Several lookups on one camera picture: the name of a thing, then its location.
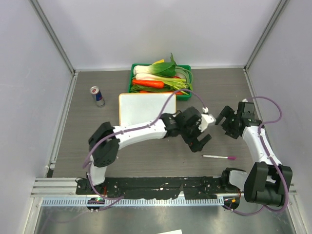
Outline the red bull drink can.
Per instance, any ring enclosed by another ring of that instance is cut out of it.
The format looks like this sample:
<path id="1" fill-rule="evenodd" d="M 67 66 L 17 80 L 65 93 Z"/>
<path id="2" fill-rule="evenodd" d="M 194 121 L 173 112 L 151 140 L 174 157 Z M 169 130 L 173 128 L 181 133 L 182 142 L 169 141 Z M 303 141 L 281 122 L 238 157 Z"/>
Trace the red bull drink can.
<path id="1" fill-rule="evenodd" d="M 94 101 L 98 107 L 105 105 L 105 101 L 104 101 L 104 98 L 102 96 L 102 93 L 97 86 L 91 87 L 90 93 L 91 93 L 91 95 L 92 95 L 92 97 L 93 97 L 93 99 L 94 99 Z"/>

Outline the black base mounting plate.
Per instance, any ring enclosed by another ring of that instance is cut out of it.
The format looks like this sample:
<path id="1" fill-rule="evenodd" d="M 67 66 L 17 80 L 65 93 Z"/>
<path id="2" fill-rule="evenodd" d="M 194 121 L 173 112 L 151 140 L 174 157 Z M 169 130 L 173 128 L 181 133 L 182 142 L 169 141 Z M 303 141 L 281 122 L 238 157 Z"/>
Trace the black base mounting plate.
<path id="1" fill-rule="evenodd" d="M 181 192 L 187 200 L 216 198 L 217 194 L 239 194 L 240 189 L 229 184 L 224 176 L 191 177 L 108 177 L 92 189 L 87 178 L 78 177 L 77 195 L 101 195 L 117 199 L 156 199 L 169 200 L 178 198 Z"/>

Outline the white paper sheet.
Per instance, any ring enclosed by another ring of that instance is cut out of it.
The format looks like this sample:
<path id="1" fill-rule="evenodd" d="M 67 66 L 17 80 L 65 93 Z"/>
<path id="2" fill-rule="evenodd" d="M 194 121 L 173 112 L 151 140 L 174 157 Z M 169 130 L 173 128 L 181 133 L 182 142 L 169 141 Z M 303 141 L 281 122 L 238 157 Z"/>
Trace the white paper sheet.
<path id="1" fill-rule="evenodd" d="M 173 231 L 164 232 L 162 234 L 182 234 L 182 230 L 173 230 Z"/>

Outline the yellow framed whiteboard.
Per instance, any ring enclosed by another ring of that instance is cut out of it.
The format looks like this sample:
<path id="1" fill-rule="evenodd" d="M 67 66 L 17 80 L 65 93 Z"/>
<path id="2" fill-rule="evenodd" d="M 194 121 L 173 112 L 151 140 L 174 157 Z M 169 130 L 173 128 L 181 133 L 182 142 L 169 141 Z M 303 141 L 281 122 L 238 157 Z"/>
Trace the yellow framed whiteboard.
<path id="1" fill-rule="evenodd" d="M 118 97 L 119 124 L 130 126 L 153 121 L 163 113 L 176 112 L 176 96 L 168 93 L 124 93 Z"/>

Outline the green bok choy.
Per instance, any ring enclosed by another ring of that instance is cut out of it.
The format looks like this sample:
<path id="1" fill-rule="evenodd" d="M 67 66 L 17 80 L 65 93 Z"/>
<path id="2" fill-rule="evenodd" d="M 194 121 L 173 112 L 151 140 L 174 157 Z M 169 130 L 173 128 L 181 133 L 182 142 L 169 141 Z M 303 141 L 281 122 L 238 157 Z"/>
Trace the green bok choy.
<path id="1" fill-rule="evenodd" d="M 176 62 L 171 53 L 170 62 L 153 63 L 151 65 L 136 65 L 133 74 L 147 73 L 161 77 L 174 77 L 176 75 Z"/>

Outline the white green leek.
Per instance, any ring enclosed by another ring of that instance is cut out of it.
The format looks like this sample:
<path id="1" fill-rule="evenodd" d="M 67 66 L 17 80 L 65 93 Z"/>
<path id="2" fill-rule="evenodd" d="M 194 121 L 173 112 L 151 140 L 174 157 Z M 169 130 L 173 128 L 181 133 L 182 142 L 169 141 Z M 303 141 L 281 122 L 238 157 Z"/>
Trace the white green leek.
<path id="1" fill-rule="evenodd" d="M 161 77 L 156 75 L 151 75 L 147 73 L 140 73 L 135 75 L 132 79 L 137 80 L 158 80 L 162 81 L 165 85 L 161 89 L 152 88 L 152 87 L 146 87 L 141 85 L 133 85 L 131 83 L 130 90 L 132 92 L 139 92 L 140 90 L 146 90 L 146 91 L 175 91 L 180 89 L 193 89 L 192 82 L 189 79 L 186 78 L 180 78 L 180 77 Z"/>

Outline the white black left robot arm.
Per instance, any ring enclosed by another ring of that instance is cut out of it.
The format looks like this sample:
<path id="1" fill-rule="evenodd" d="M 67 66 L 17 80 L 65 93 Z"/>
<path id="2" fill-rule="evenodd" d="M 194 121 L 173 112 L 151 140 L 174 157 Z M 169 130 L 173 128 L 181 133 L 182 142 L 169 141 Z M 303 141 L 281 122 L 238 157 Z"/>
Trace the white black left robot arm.
<path id="1" fill-rule="evenodd" d="M 89 154 L 83 164 L 89 168 L 87 189 L 95 195 L 103 191 L 107 167 L 116 160 L 120 149 L 147 140 L 181 136 L 193 153 L 200 152 L 212 137 L 210 134 L 203 139 L 198 137 L 214 123 L 215 118 L 207 108 L 201 113 L 190 107 L 174 114 L 162 113 L 156 120 L 130 126 L 101 124 L 88 140 Z"/>

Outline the green plastic vegetable tray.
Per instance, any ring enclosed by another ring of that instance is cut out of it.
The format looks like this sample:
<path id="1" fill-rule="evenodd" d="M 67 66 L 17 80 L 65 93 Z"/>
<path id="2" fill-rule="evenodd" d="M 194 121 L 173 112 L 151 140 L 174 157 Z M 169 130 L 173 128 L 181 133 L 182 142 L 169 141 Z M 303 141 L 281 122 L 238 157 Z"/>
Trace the green plastic vegetable tray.
<path id="1" fill-rule="evenodd" d="M 189 65 L 163 60 L 153 64 L 134 63 L 131 67 L 128 93 L 166 93 L 179 90 L 177 99 L 187 101 L 192 94 L 194 76 Z"/>

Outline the orange carrot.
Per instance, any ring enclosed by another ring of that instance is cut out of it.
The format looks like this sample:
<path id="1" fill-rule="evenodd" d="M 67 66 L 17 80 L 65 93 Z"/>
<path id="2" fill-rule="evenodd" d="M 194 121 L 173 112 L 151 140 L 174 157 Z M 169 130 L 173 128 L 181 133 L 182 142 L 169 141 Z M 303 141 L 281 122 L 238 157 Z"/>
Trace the orange carrot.
<path id="1" fill-rule="evenodd" d="M 158 81 L 158 80 L 137 80 L 137 79 L 132 79 L 132 84 L 152 87 L 152 88 L 157 88 L 157 89 L 161 89 L 165 85 L 162 81 Z"/>

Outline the pink capped marker pen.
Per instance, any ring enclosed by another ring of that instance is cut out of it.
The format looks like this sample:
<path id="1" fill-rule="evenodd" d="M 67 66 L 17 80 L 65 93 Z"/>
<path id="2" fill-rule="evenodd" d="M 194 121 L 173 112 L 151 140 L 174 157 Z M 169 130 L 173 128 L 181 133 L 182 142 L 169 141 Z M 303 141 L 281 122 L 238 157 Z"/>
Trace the pink capped marker pen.
<path id="1" fill-rule="evenodd" d="M 213 155 L 202 155 L 201 157 L 205 157 L 205 158 L 227 159 L 227 160 L 236 160 L 236 157 L 234 157 L 234 156 L 213 156 Z"/>

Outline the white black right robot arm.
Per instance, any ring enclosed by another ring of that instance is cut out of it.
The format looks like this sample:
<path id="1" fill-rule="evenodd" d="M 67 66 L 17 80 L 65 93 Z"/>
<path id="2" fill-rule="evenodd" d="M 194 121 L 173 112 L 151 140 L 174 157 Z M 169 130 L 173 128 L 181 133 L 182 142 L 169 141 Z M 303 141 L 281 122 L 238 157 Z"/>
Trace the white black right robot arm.
<path id="1" fill-rule="evenodd" d="M 227 136 L 242 137 L 246 142 L 254 165 L 249 173 L 231 170 L 220 180 L 223 191 L 230 193 L 237 187 L 250 203 L 283 208 L 288 203 L 288 192 L 293 172 L 282 165 L 266 138 L 264 123 L 255 115 L 255 105 L 241 101 L 236 110 L 225 106 L 216 118 Z"/>

